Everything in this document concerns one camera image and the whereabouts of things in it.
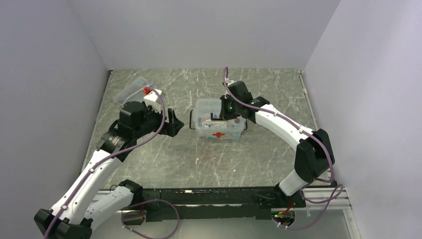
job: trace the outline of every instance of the plastic container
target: plastic container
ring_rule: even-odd
[[[245,128],[246,119],[238,117],[231,120],[219,120],[221,100],[198,99],[192,120],[198,137],[239,139]]]
[[[145,96],[145,93],[142,91],[142,89],[144,89],[144,87],[146,86],[152,86],[155,89],[157,88],[152,80],[147,80],[143,76],[139,76],[129,85],[127,85],[123,90],[117,93],[113,97],[113,100],[115,103],[121,106],[123,106],[126,102],[129,101],[142,102]]]

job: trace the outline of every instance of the white arm segment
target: white arm segment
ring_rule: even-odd
[[[53,215],[57,214],[61,206],[65,203],[67,197],[69,197],[69,195],[74,191],[77,184],[91,169],[91,167],[94,166],[95,163],[97,163],[98,161],[102,160],[103,158],[109,155],[110,155],[109,153],[103,150],[94,152],[90,162],[88,163],[86,168],[82,171],[81,175],[79,175],[78,179],[76,179],[76,181],[73,183],[70,189],[66,192],[66,194],[56,204],[54,204],[51,207],[51,209],[53,209]],[[59,219],[63,220],[64,218],[68,218],[70,220],[69,221],[70,224],[79,224],[84,218],[84,214],[87,211],[88,206],[92,202],[92,199],[94,198],[94,196],[97,194],[101,185],[120,165],[121,165],[121,161],[116,157],[111,158],[107,160],[106,162],[102,163],[101,165],[99,165],[96,168],[95,172],[92,173],[87,178],[87,180],[79,189],[75,197],[68,204],[68,207],[66,208],[66,210],[64,210],[62,215],[60,215]]]
[[[294,120],[292,120],[291,118],[285,116],[283,113],[278,111],[273,105],[264,105],[261,108],[274,111],[290,119],[301,129],[312,134],[312,129],[302,126],[299,123],[296,123]],[[270,113],[267,113],[264,111],[258,111],[255,113],[255,120],[257,124],[266,127],[267,129],[271,130],[273,133],[278,135],[278,137],[282,138],[295,151],[296,151],[296,146],[298,146],[299,144],[299,140],[308,138],[306,135],[304,135],[303,133],[300,133],[299,130],[297,130],[295,127],[293,127],[290,123],[288,123],[284,119],[274,116]]]
[[[285,116],[283,113],[275,109],[273,105],[264,105],[261,108],[271,110]],[[300,133],[299,130],[297,130],[284,119],[274,116],[270,113],[258,111],[255,113],[255,120],[257,124],[266,127],[267,129],[271,130],[273,133],[278,135],[278,137],[282,138],[285,142],[290,145],[290,147],[293,148],[294,151],[296,151],[296,146],[300,143],[299,140],[308,138],[308,136],[303,133]],[[297,126],[299,126],[301,130],[312,134],[312,129],[302,126],[292,119],[290,120],[293,121]],[[290,172],[289,175],[280,182],[279,187],[287,196],[291,196],[306,184],[307,182],[303,181],[296,173],[296,170],[293,169],[293,171]]]
[[[93,219],[91,229],[94,231],[118,210],[130,205],[132,198],[133,193],[128,188],[118,186],[110,194],[89,206],[85,218]]]

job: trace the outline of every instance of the marble tabletop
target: marble tabletop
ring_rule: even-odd
[[[144,188],[272,186],[286,177],[293,169],[295,152],[260,125],[249,122],[239,140],[198,138],[189,129],[196,100],[224,94],[222,75],[223,69],[112,71],[87,158],[118,118],[121,107],[112,97],[138,76],[153,80],[166,93],[166,107],[173,108],[185,126],[174,138],[158,135],[131,152],[104,188],[125,179]],[[254,97],[266,98],[296,122],[314,128],[296,69],[230,69],[229,78],[244,81]]]

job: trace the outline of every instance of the white wall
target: white wall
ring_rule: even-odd
[[[0,2],[0,232],[33,220],[80,173],[107,71],[66,0]]]
[[[340,0],[70,2],[109,69],[303,69]]]
[[[422,1],[342,0],[305,69],[365,239],[421,238]]]

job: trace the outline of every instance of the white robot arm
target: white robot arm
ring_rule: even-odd
[[[142,187],[125,180],[106,197],[90,205],[104,181],[124,162],[140,137],[153,131],[174,137],[184,126],[172,109],[168,109],[168,122],[164,122],[166,115],[162,111],[160,90],[147,93],[143,102],[124,105],[119,119],[102,135],[97,150],[75,183],[50,210],[40,209],[35,215],[44,238],[88,239],[113,213],[143,201]]]
[[[266,99],[253,98],[242,81],[227,88],[230,94],[220,98],[222,120],[242,116],[270,129],[296,151],[294,170],[274,188],[278,201],[292,201],[298,190],[332,167],[334,157],[324,130],[313,131],[279,112]],[[142,187],[125,180],[110,194],[91,204],[103,182],[131,151],[125,150],[134,147],[137,139],[152,131],[173,137],[184,126],[174,111],[168,109],[169,122],[161,127],[164,113],[159,102],[161,94],[153,90],[142,103],[126,103],[119,119],[101,137],[97,151],[71,188],[50,210],[38,211],[34,220],[45,239],[88,239],[92,231],[116,211],[144,201]],[[122,150],[125,152],[112,157]]]
[[[227,93],[221,96],[220,118],[235,119],[242,116],[253,123],[268,128],[296,151],[295,168],[277,184],[283,200],[297,193],[301,188],[318,179],[327,169],[332,168],[334,157],[328,134],[323,130],[312,130],[279,112],[263,97],[253,98],[242,81],[230,82]]]

